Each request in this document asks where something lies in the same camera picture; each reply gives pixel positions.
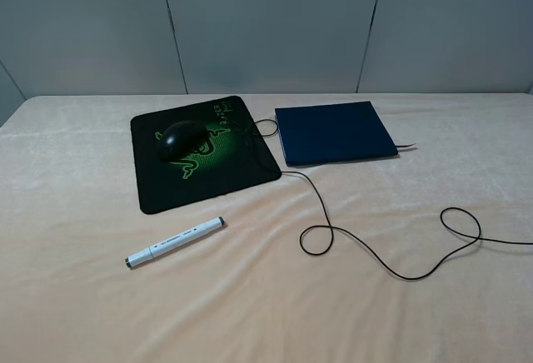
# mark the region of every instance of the white marker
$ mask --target white marker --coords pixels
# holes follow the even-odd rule
[[[158,257],[163,253],[167,253],[180,245],[187,244],[192,240],[196,240],[200,236],[205,236],[217,228],[224,226],[224,220],[221,217],[206,221],[200,226],[193,227],[176,236],[171,236],[165,241],[149,246],[140,252],[137,252],[126,258],[126,266],[130,269],[136,265],[140,265],[144,261],[150,261],[154,257]]]

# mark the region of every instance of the green razer logo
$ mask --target green razer logo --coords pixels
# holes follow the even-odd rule
[[[183,180],[192,176],[192,173],[201,166],[202,162],[204,162],[202,159],[203,157],[208,157],[215,152],[217,148],[215,146],[216,144],[213,143],[212,138],[216,138],[225,132],[230,132],[231,129],[219,128],[216,130],[208,129],[207,131],[209,132],[209,138],[199,145],[197,149],[192,150],[192,152],[186,157],[183,157],[183,159],[170,162],[171,165],[177,165],[183,169]],[[162,133],[156,132],[155,136],[157,140],[160,140]]]

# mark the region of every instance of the computer mouse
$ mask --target computer mouse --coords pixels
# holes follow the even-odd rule
[[[184,121],[172,124],[157,143],[157,157],[172,162],[186,156],[208,137],[206,123]]]

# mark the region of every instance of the mouse cable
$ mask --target mouse cable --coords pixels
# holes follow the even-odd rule
[[[236,123],[236,122],[234,122],[232,120],[228,120],[228,121],[233,123],[234,125],[236,125],[239,129],[242,129],[242,127],[238,123]],[[482,235],[481,224],[479,223],[479,221],[477,220],[477,218],[474,215],[472,215],[469,211],[467,211],[465,209],[462,209],[460,207],[451,206],[451,207],[447,207],[446,209],[441,211],[441,214],[439,216],[440,219],[441,219],[441,224],[448,231],[453,232],[454,234],[456,234],[458,236],[463,236],[465,238],[470,238],[472,241],[470,241],[467,244],[465,244],[464,246],[460,246],[460,247],[454,249],[453,251],[451,251],[450,253],[447,253],[446,255],[444,255],[433,266],[433,268],[430,269],[427,273],[422,274],[420,276],[403,276],[402,274],[400,274],[397,271],[395,271],[394,269],[392,269],[389,265],[387,265],[383,261],[383,259],[381,259],[380,256],[366,242],[364,242],[360,237],[356,236],[354,233],[352,233],[352,232],[350,232],[350,231],[348,231],[348,230],[346,230],[346,229],[344,229],[342,227],[333,226],[331,224],[331,219],[330,219],[330,216],[329,216],[329,214],[327,212],[326,204],[324,203],[324,200],[322,199],[322,196],[321,196],[320,192],[316,188],[315,183],[311,180],[311,178],[309,178],[309,176],[307,174],[302,173],[302,172],[296,172],[296,171],[282,171],[282,170],[279,170],[279,169],[278,170],[270,169],[268,167],[265,167],[262,164],[262,162],[260,162],[257,159],[257,156],[256,156],[256,154],[254,153],[254,151],[252,149],[253,146],[251,144],[249,144],[248,141],[247,141],[247,134],[249,133],[249,134],[251,134],[252,136],[255,136],[255,137],[268,138],[268,137],[275,136],[279,132],[279,126],[277,125],[277,122],[275,120],[273,120],[273,119],[261,119],[261,120],[255,122],[253,127],[255,127],[257,129],[257,124],[260,124],[260,123],[263,123],[263,122],[271,122],[271,123],[275,124],[276,125],[276,129],[273,132],[267,133],[267,134],[261,134],[259,132],[259,130],[257,130],[257,132],[254,132],[253,129],[244,130],[244,135],[245,135],[245,138],[246,138],[247,148],[251,151],[252,155],[256,159],[256,161],[259,164],[259,166],[261,166],[264,170],[267,170],[269,172],[281,173],[281,174],[284,174],[284,175],[298,175],[298,176],[304,177],[309,182],[309,184],[311,184],[311,187],[315,191],[316,196],[318,196],[318,200],[320,201],[320,204],[322,206],[322,211],[324,212],[324,217],[326,218],[326,223],[327,224],[316,224],[316,225],[313,225],[313,226],[309,226],[308,228],[306,228],[304,231],[301,232],[301,234],[300,234],[300,248],[307,255],[311,255],[311,256],[322,256],[322,255],[325,255],[327,252],[329,252],[329,250],[331,249],[331,247],[333,246],[333,243],[335,241],[335,232],[334,231],[339,231],[340,233],[344,234],[345,236],[350,237],[354,241],[359,242],[360,245],[363,245],[366,248],[366,250],[369,251],[383,265],[383,267],[385,267],[385,269],[389,273],[391,273],[393,276],[395,276],[396,278],[399,278],[399,279],[402,279],[402,280],[406,280],[406,281],[419,281],[419,280],[423,280],[423,279],[429,277],[430,275],[432,275],[442,265],[442,263],[447,261],[451,256],[455,255],[459,251],[462,251],[463,249],[466,249],[469,246],[474,245],[478,241],[495,242],[495,243],[508,244],[508,245],[533,245],[533,242],[516,242],[516,241],[498,240],[498,239],[495,239],[495,238],[485,238],[485,237],[481,236]],[[476,236],[470,236],[470,235],[465,234],[463,232],[460,232],[458,230],[454,230],[453,228],[448,226],[446,224],[445,220],[444,220],[444,215],[445,215],[445,213],[447,213],[449,211],[460,211],[462,213],[465,213],[467,216],[469,216],[474,221],[474,223],[477,225],[477,235]],[[327,245],[327,247],[325,249],[323,249],[322,251],[312,252],[312,251],[309,251],[305,247],[304,239],[311,231],[313,231],[313,230],[315,230],[317,228],[326,228],[326,229],[328,229],[330,231],[330,241],[329,241],[329,244]]]

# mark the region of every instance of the mouse pad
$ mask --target mouse pad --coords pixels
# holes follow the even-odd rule
[[[206,122],[209,138],[182,159],[170,163],[160,161],[156,155],[157,141],[169,126],[185,120]],[[265,141],[261,137],[245,136],[241,130],[251,128],[257,132],[240,97],[147,113],[134,117],[131,128],[139,203],[141,211],[148,215],[271,182],[281,176]]]

